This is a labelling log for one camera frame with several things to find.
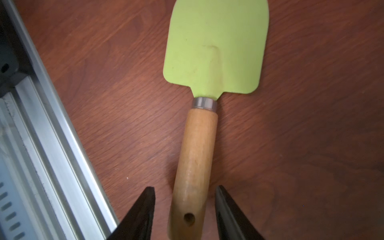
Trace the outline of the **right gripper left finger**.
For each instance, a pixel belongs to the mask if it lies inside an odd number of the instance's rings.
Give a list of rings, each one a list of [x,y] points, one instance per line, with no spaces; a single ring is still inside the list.
[[[149,240],[155,203],[155,188],[146,187],[108,240]]]

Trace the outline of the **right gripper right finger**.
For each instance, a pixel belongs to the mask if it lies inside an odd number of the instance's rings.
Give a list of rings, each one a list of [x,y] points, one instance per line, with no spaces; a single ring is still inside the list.
[[[222,185],[215,191],[215,210],[219,239],[265,240]]]

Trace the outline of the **green shovel wooden handle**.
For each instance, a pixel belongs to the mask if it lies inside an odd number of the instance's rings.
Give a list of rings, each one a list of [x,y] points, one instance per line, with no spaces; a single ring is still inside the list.
[[[223,93],[250,94],[259,86],[269,28],[267,1],[176,1],[163,75],[191,89],[193,105],[173,188],[171,240],[202,237]]]

